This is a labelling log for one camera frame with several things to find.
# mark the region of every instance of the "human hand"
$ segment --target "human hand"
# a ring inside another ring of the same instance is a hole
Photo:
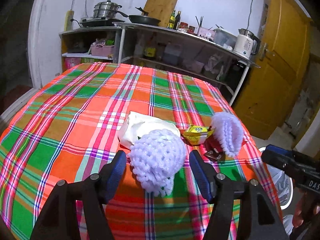
[[[302,205],[305,201],[306,198],[306,193],[303,194],[303,197],[299,200],[296,206],[296,210],[294,212],[293,218],[292,218],[292,224],[295,228],[299,227],[303,223],[303,218],[302,218]],[[313,209],[313,214],[316,215],[320,211],[320,205],[316,205]]]

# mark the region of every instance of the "storage box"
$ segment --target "storage box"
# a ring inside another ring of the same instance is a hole
[[[81,58],[81,63],[94,63],[94,62],[100,62],[100,61],[101,61],[101,59],[91,58],[91,57]]]
[[[208,30],[206,28],[200,27],[198,28],[197,36],[206,40],[213,41],[215,34],[216,34],[215,30]]]
[[[213,39],[214,43],[220,46],[227,44],[228,46],[231,46],[233,49],[235,48],[237,36],[221,28],[215,29],[215,31],[216,33]]]
[[[181,53],[182,53],[182,45],[168,43],[164,49],[162,61],[169,65],[176,66],[178,64],[178,60]]]
[[[105,46],[102,44],[91,45],[91,55],[100,57],[113,57],[115,46]]]
[[[81,64],[81,58],[80,57],[65,57],[64,63],[65,63],[66,69],[70,69],[74,66]]]
[[[184,59],[182,65],[185,67],[185,69],[200,74],[203,69],[204,63],[196,60]]]

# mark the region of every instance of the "white kettle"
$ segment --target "white kettle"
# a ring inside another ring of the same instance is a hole
[[[257,42],[257,47],[254,52],[252,52],[253,42]],[[239,29],[239,35],[237,37],[234,52],[250,58],[251,55],[256,55],[259,51],[260,40],[249,30]]]

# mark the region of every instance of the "black wok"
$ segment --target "black wok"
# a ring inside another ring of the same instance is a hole
[[[143,12],[143,15],[129,15],[129,20],[132,23],[138,24],[147,24],[147,25],[154,25],[157,26],[160,20],[152,17],[148,17],[148,12],[144,11],[141,7],[137,8],[139,11]]]

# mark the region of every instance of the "cabinet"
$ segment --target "cabinet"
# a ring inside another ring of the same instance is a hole
[[[66,70],[64,65],[65,57],[94,58],[95,60],[101,60],[103,62],[143,65],[145,67],[180,73],[204,80],[213,86],[218,87],[224,98],[230,105],[232,105],[246,79],[250,67],[259,67],[254,62],[234,53],[233,51],[229,51],[218,44],[192,34],[180,33],[174,30],[151,25],[132,23],[114,23],[114,25],[115,26],[112,27],[82,27],[76,30],[60,33],[63,70]],[[156,36],[157,44],[166,45],[168,42],[181,44],[182,53],[178,64],[168,64],[157,58],[146,59],[141,56],[135,56],[135,45],[139,35],[142,33],[146,40],[151,36]],[[113,58],[96,57],[86,53],[70,53],[70,48],[72,48],[75,42],[83,42],[84,46],[90,47],[90,44],[94,42],[96,38],[107,36],[113,37],[115,40]],[[185,67],[184,60],[192,60],[202,63],[199,64],[199,67],[201,67],[207,64],[209,58],[215,54],[223,57],[224,76],[220,80],[216,80],[215,76],[209,75],[204,70],[193,71],[193,69]]]

